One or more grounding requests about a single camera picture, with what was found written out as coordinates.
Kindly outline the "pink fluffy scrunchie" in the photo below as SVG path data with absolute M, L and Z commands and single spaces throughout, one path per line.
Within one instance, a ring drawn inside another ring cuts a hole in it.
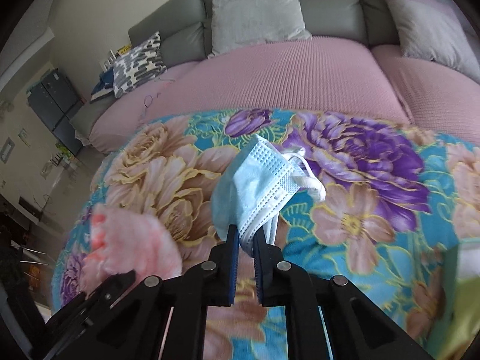
M 150 214 L 97 204 L 90 219 L 90 243 L 79 281 L 80 291 L 86 294 L 111 275 L 134 271 L 138 284 L 150 275 L 167 280 L 182 273 L 176 242 Z

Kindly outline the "light blue face mask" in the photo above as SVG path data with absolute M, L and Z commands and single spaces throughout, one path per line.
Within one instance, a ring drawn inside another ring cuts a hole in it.
M 237 227 L 241 248 L 253 255 L 253 238 L 264 230 L 265 241 L 275 242 L 281 210 L 305 190 L 313 201 L 326 199 L 326 188 L 306 160 L 306 150 L 294 145 L 279 150 L 254 135 L 227 166 L 211 195 L 211 220 L 220 239 Z

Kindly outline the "green microfiber cloth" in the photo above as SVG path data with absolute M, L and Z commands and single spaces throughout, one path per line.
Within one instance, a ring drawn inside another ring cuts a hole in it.
M 452 320 L 437 359 L 460 359 L 479 332 L 479 277 L 456 287 Z

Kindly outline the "floral blanket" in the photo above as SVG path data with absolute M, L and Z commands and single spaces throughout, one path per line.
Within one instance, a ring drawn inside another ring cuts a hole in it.
M 103 160 L 61 252 L 55 309 L 109 275 L 169 279 L 235 224 L 344 275 L 436 359 L 479 331 L 479 147 L 336 112 L 163 117 Z

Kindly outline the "teal rimmed tray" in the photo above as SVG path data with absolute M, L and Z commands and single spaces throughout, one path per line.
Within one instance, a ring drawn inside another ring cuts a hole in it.
M 480 274 L 480 243 L 465 241 L 458 246 L 457 270 L 458 279 L 466 280 L 479 277 Z

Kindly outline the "dark blue cabinet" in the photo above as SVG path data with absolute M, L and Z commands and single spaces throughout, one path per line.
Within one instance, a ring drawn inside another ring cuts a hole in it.
M 73 155 L 83 144 L 76 138 L 70 121 L 84 103 L 69 79 L 58 69 L 47 72 L 27 90 L 28 105 L 43 125 Z

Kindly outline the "patterned blue white cushion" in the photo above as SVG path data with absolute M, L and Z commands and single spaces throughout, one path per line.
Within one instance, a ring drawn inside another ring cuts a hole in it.
M 156 32 L 114 62 L 113 91 L 116 99 L 166 72 L 160 47 L 161 36 Z

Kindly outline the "pink sofa seat cover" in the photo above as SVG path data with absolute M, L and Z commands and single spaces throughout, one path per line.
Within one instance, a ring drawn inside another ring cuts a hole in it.
M 171 67 L 130 94 L 110 99 L 88 138 L 108 153 L 153 119 L 227 108 L 336 111 L 479 142 L 475 81 L 405 57 L 398 46 L 368 49 L 334 37 L 251 46 Z

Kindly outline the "grey pink right cushion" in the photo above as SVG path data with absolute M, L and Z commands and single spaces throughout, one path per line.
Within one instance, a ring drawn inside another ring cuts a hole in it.
M 479 62 L 454 10 L 437 0 L 385 0 L 402 56 L 451 68 L 479 82 Z

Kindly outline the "grey middle cushion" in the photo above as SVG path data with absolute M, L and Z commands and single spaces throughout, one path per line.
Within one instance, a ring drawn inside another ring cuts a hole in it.
M 210 59 L 242 47 L 311 37 L 299 0 L 212 0 Z

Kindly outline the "grey sofa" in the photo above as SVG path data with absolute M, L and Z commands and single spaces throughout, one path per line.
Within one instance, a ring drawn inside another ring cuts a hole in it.
M 163 116 L 239 109 L 239 135 L 270 108 L 334 111 L 479 141 L 479 27 L 454 0 L 169 0 L 128 32 L 72 119 L 102 152 Z

